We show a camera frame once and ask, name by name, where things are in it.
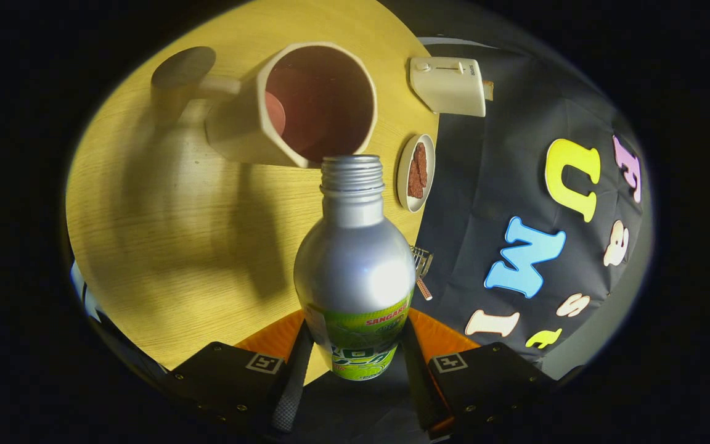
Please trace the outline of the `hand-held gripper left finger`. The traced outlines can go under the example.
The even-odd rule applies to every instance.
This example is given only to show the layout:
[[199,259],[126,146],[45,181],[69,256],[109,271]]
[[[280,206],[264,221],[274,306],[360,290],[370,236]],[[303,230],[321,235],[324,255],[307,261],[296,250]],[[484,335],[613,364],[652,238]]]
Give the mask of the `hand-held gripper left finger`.
[[293,429],[312,347],[296,310],[236,345],[212,341],[162,377],[160,388],[237,432],[284,435]]

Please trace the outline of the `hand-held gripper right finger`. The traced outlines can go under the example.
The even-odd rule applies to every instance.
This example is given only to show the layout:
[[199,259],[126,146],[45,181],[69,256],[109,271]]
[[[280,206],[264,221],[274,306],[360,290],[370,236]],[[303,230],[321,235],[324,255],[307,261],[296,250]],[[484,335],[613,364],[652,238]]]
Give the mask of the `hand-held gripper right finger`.
[[431,440],[507,440],[560,383],[508,345],[478,345],[420,310],[402,331],[410,395]]

